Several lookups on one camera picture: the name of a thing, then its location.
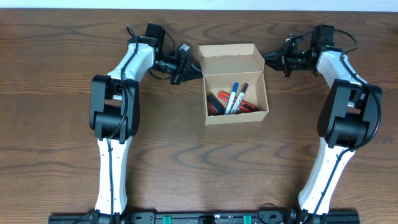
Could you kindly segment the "black whiteboard marker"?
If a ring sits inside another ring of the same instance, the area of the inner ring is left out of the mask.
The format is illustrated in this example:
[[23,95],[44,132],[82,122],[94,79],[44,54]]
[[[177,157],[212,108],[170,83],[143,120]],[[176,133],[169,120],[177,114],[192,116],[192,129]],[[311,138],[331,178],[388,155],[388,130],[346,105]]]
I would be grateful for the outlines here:
[[229,112],[230,114],[235,114],[238,111],[239,106],[244,98],[244,94],[246,93],[247,88],[248,88],[248,83],[244,83],[244,85],[241,89],[241,92],[239,93],[233,107],[231,108],[231,110]]

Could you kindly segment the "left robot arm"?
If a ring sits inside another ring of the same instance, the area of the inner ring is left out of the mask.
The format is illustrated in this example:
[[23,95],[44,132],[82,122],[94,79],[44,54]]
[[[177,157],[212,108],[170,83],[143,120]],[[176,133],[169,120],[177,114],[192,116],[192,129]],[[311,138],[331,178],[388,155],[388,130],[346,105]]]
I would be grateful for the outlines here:
[[95,75],[91,82],[90,128],[100,152],[99,193],[93,213],[80,223],[127,223],[127,157],[140,122],[139,83],[146,73],[167,74],[171,84],[201,79],[192,62],[189,46],[162,50],[165,29],[148,24],[144,35],[126,27],[131,38],[118,66],[107,75]]

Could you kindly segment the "cardboard box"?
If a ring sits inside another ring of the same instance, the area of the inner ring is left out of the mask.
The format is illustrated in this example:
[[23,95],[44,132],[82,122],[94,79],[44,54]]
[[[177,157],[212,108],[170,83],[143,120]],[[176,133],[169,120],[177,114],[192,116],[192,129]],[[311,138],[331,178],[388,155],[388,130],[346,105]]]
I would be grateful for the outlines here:
[[[269,113],[266,83],[264,79],[265,60],[255,44],[201,45],[198,47],[199,61],[203,74],[203,104],[205,107],[205,124],[230,124],[261,122]],[[214,95],[216,100],[228,107],[228,101],[218,97],[222,91],[230,94],[234,84],[238,84],[236,96],[242,87],[248,87],[242,102],[254,107],[247,110],[240,107],[235,114],[225,115],[210,108],[208,97]]]

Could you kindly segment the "blue whiteboard marker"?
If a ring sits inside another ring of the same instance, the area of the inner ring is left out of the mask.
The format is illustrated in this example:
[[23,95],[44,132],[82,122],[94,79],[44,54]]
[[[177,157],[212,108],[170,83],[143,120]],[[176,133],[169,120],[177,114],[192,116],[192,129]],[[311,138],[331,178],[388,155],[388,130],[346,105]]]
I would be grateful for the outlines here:
[[224,113],[225,115],[229,115],[230,112],[231,112],[231,109],[232,109],[232,106],[233,106],[233,103],[234,103],[234,99],[235,99],[235,96],[236,96],[236,91],[238,89],[238,86],[239,86],[239,83],[235,82],[234,85],[233,85],[232,91],[230,93],[230,96],[229,96],[228,104],[227,104],[227,107],[226,107],[226,110],[225,110],[225,113]]

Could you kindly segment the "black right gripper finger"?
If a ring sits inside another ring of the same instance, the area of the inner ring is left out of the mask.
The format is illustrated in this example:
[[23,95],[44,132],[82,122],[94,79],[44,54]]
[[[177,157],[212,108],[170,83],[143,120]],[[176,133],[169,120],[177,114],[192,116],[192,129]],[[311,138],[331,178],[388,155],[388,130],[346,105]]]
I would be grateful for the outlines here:
[[280,64],[278,59],[265,59],[265,64],[275,71],[282,70],[282,65]]
[[275,50],[269,54],[264,55],[265,61],[279,61],[281,59],[281,53],[279,50]]

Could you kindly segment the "red utility knife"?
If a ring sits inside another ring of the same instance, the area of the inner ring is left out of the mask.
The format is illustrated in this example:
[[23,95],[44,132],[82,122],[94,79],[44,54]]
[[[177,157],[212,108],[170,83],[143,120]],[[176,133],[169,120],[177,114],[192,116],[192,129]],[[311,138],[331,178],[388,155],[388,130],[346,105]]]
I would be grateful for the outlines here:
[[[218,93],[218,98],[223,100],[223,101],[225,101],[225,102],[228,102],[229,98],[230,98],[230,94],[225,92],[225,91],[220,91]],[[240,105],[239,105],[239,111],[240,112],[249,113],[249,112],[258,111],[258,108],[255,105],[253,105],[251,103],[248,103],[247,101],[242,100]]]

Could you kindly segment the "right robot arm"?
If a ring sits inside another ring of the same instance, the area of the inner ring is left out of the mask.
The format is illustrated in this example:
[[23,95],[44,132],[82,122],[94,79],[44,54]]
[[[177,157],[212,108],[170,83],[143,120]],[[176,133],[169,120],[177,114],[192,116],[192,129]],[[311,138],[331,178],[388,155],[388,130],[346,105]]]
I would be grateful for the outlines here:
[[351,209],[330,210],[330,200],[349,160],[367,145],[381,125],[382,90],[361,78],[349,64],[348,51],[336,47],[334,26],[320,24],[309,34],[308,50],[299,50],[302,34],[264,56],[265,64],[289,77],[293,71],[321,75],[330,91],[318,117],[320,145],[310,177],[296,205],[281,212],[281,223],[359,223]]

